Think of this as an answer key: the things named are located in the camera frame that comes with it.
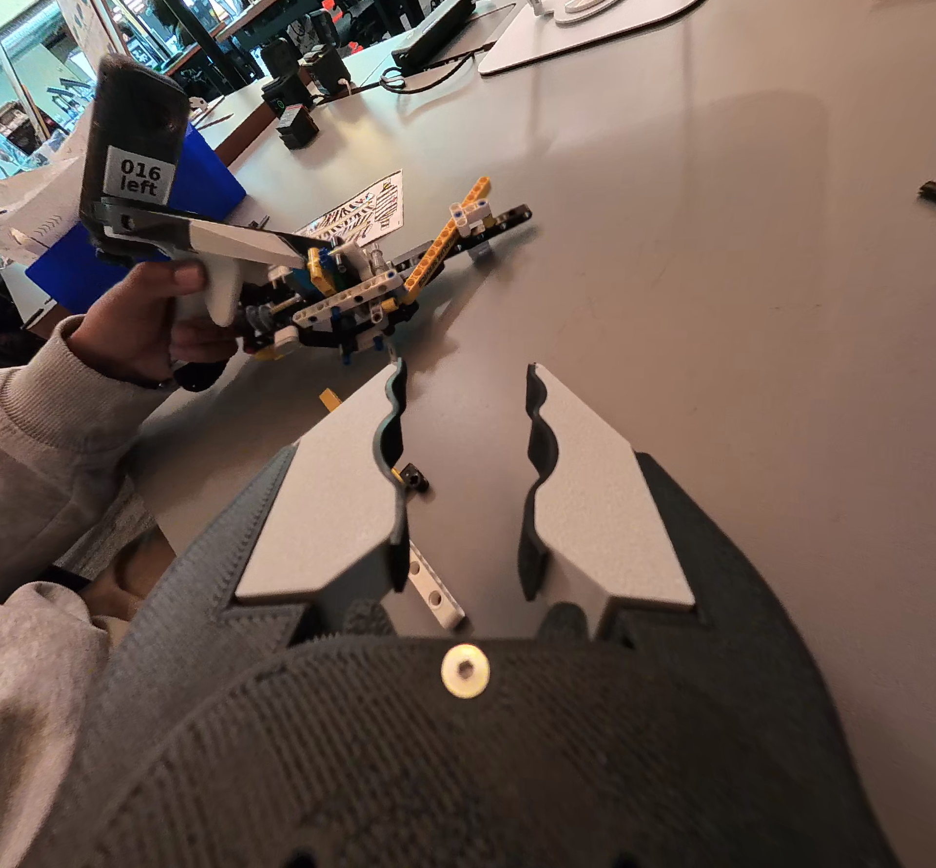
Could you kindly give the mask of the black battery charger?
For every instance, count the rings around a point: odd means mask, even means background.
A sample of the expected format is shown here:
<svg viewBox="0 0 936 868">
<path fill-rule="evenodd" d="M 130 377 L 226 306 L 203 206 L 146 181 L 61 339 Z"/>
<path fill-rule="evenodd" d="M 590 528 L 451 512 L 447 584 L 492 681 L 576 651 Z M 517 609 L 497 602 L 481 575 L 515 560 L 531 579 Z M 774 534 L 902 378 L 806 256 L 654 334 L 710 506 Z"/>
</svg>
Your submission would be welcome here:
<svg viewBox="0 0 936 868">
<path fill-rule="evenodd" d="M 347 97 L 353 92 L 353 82 L 337 49 L 329 44 L 316 45 L 299 60 L 319 93 L 327 99 Z"/>
</svg>

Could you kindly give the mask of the person's left forearm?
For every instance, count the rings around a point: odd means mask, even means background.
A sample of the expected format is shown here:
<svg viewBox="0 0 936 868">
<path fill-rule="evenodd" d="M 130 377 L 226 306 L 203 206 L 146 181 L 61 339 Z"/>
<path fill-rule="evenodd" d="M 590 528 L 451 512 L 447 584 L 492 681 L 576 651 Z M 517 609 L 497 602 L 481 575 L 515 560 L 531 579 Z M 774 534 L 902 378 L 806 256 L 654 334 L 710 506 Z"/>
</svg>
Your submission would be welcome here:
<svg viewBox="0 0 936 868">
<path fill-rule="evenodd" d="M 70 316 L 25 366 L 1 377 L 1 595 L 35 581 L 101 520 L 123 457 L 173 391 L 111 379 L 67 343 Z"/>
</svg>

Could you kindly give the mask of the person's grey sweatshirt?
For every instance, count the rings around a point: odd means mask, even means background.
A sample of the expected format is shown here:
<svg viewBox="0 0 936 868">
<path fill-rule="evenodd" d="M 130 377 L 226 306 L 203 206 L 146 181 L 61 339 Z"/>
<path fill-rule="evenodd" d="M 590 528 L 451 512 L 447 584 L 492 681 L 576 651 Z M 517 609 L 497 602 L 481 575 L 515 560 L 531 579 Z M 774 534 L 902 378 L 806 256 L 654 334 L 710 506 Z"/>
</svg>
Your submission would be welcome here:
<svg viewBox="0 0 936 868">
<path fill-rule="evenodd" d="M 110 651 L 107 628 L 59 584 L 25 584 L 2 605 L 2 866 L 20 864 L 49 815 Z"/>
</svg>

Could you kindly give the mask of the lego technic model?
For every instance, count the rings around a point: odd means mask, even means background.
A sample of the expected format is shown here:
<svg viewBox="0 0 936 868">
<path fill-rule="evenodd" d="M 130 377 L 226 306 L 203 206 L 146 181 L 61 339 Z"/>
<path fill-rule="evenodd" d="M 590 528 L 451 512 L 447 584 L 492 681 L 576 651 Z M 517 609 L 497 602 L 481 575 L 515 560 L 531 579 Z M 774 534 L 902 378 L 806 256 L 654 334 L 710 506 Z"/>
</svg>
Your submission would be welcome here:
<svg viewBox="0 0 936 868">
<path fill-rule="evenodd" d="M 418 297 L 461 254 L 481 257 L 491 242 L 532 219 L 521 204 L 499 214 L 481 177 L 430 240 L 386 257 L 362 229 L 305 248 L 300 268 L 271 266 L 264 282 L 244 282 L 232 327 L 256 359 L 278 359 L 298 347 L 335 349 L 348 362 L 385 341 L 418 310 Z"/>
</svg>

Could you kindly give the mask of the blue plastic box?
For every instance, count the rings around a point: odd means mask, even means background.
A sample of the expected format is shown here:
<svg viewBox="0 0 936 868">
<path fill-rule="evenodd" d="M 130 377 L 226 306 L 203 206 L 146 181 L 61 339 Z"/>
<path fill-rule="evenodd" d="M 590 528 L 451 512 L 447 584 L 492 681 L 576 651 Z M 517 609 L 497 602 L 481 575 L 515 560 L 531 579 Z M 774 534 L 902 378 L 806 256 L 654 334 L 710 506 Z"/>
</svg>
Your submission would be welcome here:
<svg viewBox="0 0 936 868">
<path fill-rule="evenodd" d="M 186 129 L 169 206 L 209 219 L 222 220 L 244 200 L 240 182 L 219 159 L 201 133 Z M 87 311 L 128 269 L 97 256 L 89 231 L 73 221 L 51 249 L 25 269 L 25 275 L 49 297 L 77 313 Z"/>
</svg>

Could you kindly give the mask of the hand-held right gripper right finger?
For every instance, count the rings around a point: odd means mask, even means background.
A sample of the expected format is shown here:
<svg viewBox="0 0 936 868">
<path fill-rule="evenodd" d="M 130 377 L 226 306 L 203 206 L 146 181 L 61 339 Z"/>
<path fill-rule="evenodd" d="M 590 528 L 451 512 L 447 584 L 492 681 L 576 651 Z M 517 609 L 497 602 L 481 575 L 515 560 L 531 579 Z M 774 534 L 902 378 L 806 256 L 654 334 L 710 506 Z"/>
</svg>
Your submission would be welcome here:
<svg viewBox="0 0 936 868">
<path fill-rule="evenodd" d="M 543 364 L 528 365 L 527 458 L 517 566 L 529 603 L 570 604 L 587 634 L 621 609 L 692 612 L 696 598 L 631 443 Z"/>
</svg>

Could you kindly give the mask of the yellow lego beam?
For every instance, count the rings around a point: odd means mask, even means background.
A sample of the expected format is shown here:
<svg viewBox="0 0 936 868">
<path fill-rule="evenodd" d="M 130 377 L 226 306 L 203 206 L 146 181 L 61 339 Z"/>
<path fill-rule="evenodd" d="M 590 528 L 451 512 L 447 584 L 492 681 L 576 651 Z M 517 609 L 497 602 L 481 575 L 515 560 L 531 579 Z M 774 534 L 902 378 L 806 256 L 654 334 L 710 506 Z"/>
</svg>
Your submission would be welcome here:
<svg viewBox="0 0 936 868">
<path fill-rule="evenodd" d="M 404 452 L 402 417 L 406 386 L 400 374 L 376 376 L 341 402 L 332 390 L 320 395 L 328 415 L 315 428 L 315 448 L 330 475 L 346 476 L 361 490 L 377 471 L 403 483 L 397 464 Z"/>
</svg>

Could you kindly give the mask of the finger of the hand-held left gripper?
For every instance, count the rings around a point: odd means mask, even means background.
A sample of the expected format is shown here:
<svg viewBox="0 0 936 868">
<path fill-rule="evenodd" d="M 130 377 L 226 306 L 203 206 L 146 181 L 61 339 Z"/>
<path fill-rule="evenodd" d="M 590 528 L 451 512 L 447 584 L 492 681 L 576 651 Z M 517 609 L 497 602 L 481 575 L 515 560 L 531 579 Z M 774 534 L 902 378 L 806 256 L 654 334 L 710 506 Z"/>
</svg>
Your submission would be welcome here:
<svg viewBox="0 0 936 868">
<path fill-rule="evenodd" d="M 309 250 L 325 241 L 304 235 L 229 226 L 205 219 L 181 219 L 169 231 L 169 255 L 194 259 L 204 268 L 204 311 L 214 324 L 230 327 L 251 265 L 306 266 Z"/>
</svg>

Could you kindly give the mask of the black battery with red label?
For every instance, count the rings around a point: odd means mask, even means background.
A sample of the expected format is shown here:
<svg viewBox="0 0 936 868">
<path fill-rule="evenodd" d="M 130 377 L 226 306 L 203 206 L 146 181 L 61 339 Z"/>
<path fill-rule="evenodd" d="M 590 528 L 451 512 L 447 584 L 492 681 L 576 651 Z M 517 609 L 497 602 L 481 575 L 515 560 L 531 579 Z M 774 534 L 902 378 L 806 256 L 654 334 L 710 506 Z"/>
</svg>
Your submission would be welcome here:
<svg viewBox="0 0 936 868">
<path fill-rule="evenodd" d="M 306 148 L 319 134 L 319 128 L 312 119 L 310 109 L 298 103 L 285 109 L 276 125 L 276 131 L 284 146 L 290 151 Z"/>
</svg>

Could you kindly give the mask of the person's left hand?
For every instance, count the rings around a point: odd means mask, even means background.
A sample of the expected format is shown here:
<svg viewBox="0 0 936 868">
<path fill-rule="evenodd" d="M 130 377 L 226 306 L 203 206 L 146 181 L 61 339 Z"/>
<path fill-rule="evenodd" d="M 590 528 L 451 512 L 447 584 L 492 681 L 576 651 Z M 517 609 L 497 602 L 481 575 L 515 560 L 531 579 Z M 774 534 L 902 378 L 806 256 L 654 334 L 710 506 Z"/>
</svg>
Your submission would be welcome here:
<svg viewBox="0 0 936 868">
<path fill-rule="evenodd" d="M 177 364 L 227 362 L 239 348 L 230 329 L 175 315 L 177 300 L 201 293 L 206 281 L 198 261 L 140 263 L 64 341 L 87 367 L 139 385 L 169 381 Z"/>
</svg>

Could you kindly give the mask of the black power adapter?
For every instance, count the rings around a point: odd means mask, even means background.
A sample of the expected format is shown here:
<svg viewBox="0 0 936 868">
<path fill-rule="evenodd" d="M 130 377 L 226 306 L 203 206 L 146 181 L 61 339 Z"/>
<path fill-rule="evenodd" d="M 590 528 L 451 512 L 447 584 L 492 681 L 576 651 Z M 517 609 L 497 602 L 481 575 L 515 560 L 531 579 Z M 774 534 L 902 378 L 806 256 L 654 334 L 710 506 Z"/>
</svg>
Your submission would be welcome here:
<svg viewBox="0 0 936 868">
<path fill-rule="evenodd" d="M 462 32 L 474 13 L 474 4 L 475 0 L 442 2 L 392 50 L 393 67 L 403 77 L 424 70 Z"/>
</svg>

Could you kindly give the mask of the white lego beam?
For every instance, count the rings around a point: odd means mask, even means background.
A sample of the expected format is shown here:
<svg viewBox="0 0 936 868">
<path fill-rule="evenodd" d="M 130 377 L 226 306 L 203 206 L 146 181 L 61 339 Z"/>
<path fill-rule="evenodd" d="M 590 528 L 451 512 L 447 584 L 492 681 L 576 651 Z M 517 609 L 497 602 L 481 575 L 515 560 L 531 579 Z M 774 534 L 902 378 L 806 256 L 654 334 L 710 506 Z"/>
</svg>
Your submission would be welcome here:
<svg viewBox="0 0 936 868">
<path fill-rule="evenodd" d="M 408 580 L 441 628 L 454 631 L 462 624 L 462 606 L 413 541 L 409 543 Z"/>
</svg>

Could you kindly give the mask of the paper instruction sheet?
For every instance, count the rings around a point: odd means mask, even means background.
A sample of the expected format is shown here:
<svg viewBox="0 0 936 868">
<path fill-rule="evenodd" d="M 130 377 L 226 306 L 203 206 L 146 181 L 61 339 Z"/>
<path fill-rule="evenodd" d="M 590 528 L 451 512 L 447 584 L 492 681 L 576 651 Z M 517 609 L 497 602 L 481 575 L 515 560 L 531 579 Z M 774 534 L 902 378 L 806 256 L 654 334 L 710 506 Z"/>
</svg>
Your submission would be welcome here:
<svg viewBox="0 0 936 868">
<path fill-rule="evenodd" d="M 318 240 L 375 242 L 404 225 L 404 173 L 392 172 L 297 231 Z"/>
</svg>

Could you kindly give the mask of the person's tan trousers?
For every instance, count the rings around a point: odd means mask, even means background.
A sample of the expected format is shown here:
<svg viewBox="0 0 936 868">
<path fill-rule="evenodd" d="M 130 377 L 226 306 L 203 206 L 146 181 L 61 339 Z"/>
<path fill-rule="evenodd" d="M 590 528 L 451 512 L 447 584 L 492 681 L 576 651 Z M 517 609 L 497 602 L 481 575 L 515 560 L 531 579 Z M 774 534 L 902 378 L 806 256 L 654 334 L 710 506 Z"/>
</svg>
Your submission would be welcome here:
<svg viewBox="0 0 936 868">
<path fill-rule="evenodd" d="M 127 543 L 82 590 L 90 616 L 130 623 L 175 558 L 157 526 Z"/>
</svg>

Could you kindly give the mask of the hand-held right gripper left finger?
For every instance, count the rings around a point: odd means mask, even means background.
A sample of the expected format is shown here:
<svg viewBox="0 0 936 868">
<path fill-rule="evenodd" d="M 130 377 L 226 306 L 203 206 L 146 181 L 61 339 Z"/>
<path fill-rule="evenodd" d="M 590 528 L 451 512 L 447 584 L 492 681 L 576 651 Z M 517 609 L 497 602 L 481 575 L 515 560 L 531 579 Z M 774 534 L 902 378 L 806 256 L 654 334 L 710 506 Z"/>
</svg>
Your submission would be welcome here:
<svg viewBox="0 0 936 868">
<path fill-rule="evenodd" d="M 235 590 L 247 605 L 347 607 L 404 590 L 407 369 L 388 364 L 294 445 Z"/>
</svg>

